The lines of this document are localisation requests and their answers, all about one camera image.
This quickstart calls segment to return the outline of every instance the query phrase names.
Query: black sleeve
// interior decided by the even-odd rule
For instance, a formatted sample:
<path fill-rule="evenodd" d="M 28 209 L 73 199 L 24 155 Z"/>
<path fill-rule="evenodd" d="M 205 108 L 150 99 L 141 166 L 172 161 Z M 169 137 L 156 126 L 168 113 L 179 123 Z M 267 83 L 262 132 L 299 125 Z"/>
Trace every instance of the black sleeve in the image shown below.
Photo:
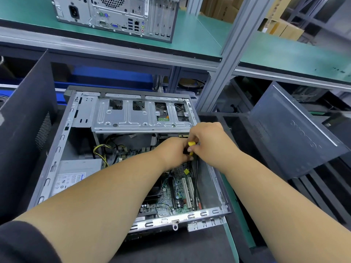
<path fill-rule="evenodd" d="M 11 221 L 0 226 L 0 262 L 61 263 L 55 249 L 37 228 Z"/>

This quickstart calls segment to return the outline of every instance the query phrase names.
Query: person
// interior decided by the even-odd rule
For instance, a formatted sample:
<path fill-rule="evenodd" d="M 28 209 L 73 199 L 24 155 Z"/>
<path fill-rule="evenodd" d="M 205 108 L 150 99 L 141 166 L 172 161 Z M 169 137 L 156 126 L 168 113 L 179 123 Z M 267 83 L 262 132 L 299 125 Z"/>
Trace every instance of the person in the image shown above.
<path fill-rule="evenodd" d="M 241 152 L 220 123 L 199 123 L 188 140 L 168 138 L 0 226 L 0 262 L 108 262 L 161 173 L 191 160 L 188 141 L 226 175 L 277 262 L 351 262 L 351 233 Z"/>

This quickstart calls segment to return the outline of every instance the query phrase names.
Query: person's left arm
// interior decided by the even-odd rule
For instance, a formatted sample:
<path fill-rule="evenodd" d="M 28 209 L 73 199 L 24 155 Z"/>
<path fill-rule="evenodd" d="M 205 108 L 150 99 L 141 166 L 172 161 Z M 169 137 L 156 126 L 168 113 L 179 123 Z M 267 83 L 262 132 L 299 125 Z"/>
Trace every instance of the person's left arm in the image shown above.
<path fill-rule="evenodd" d="M 36 227 L 62 262 L 108 262 L 125 239 L 147 193 L 162 172 L 190 160 L 185 138 L 105 168 L 15 220 Z"/>

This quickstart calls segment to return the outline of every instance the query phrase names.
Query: person's left hand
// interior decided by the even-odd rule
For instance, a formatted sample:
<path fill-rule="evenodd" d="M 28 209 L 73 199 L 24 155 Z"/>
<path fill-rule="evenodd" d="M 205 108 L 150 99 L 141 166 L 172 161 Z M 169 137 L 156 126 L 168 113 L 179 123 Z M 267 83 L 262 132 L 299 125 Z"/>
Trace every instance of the person's left hand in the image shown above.
<path fill-rule="evenodd" d="M 183 154 L 187 144 L 188 140 L 186 138 L 170 137 L 150 152 L 157 154 L 157 157 L 160 158 L 160 163 L 164 165 L 164 171 L 168 171 L 184 162 L 193 160 L 192 156 Z"/>

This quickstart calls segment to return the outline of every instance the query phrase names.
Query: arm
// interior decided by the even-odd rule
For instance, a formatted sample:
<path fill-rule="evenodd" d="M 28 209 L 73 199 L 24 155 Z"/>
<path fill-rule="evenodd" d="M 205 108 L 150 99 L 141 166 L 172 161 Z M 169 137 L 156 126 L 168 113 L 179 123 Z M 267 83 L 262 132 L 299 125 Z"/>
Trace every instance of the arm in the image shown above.
<path fill-rule="evenodd" d="M 241 152 L 220 123 L 196 125 L 189 141 L 200 144 L 188 151 L 226 175 L 277 262 L 351 262 L 351 233 Z"/>
<path fill-rule="evenodd" d="M 105 168 L 15 220 L 35 226 L 62 262 L 108 262 L 129 232 L 144 198 L 162 172 L 190 160 L 184 138 Z"/>

